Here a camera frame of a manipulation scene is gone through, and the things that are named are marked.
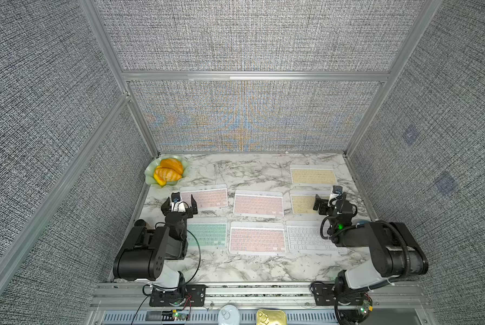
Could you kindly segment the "yellow keyboard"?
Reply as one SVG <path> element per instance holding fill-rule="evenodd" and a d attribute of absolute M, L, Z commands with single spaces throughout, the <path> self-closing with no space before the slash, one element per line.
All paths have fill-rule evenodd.
<path fill-rule="evenodd" d="M 333 186 L 338 181 L 332 167 L 323 165 L 291 165 L 293 184 L 303 186 Z"/>

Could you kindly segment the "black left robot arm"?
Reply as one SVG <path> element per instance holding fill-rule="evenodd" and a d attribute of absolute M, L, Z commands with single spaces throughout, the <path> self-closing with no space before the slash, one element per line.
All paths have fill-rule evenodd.
<path fill-rule="evenodd" d="M 160 292 L 180 299 L 186 296 L 183 273 L 165 265 L 167 260 L 183 260 L 188 251 L 188 220 L 198 213 L 193 196 L 187 203 L 174 192 L 163 203 L 165 221 L 153 229 L 138 219 L 123 242 L 115 258 L 112 272 L 115 279 L 146 280 L 153 293 Z"/>

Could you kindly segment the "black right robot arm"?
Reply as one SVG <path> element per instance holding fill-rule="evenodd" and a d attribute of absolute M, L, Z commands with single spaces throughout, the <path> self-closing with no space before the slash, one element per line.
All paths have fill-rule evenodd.
<path fill-rule="evenodd" d="M 338 248 L 365 247 L 370 254 L 363 264 L 339 272 L 333 282 L 312 282 L 310 291 L 318 306 L 338 298 L 344 305 L 356 306 L 359 297 L 376 288 L 428 272 L 428 258 L 404 223 L 355 222 L 358 207 L 345 192 L 331 199 L 316 195 L 313 209 L 324 217 L 319 229 L 323 240 Z"/>

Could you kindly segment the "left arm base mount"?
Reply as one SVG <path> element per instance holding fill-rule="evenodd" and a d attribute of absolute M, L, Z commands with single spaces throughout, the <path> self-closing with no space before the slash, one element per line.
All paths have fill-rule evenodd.
<path fill-rule="evenodd" d="M 184 309 L 187 307 L 203 307 L 205 304 L 207 286 L 204 284 L 188 284 L 174 291 L 161 291 L 153 288 L 150 294 L 150 307 Z"/>

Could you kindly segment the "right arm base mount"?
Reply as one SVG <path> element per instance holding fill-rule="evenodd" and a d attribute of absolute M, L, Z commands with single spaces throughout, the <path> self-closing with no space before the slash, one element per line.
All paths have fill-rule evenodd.
<path fill-rule="evenodd" d="M 309 290 L 317 306 L 332 304 L 338 324 L 362 324 L 373 311 L 373 300 L 364 289 L 337 288 L 336 284 L 314 281 Z"/>

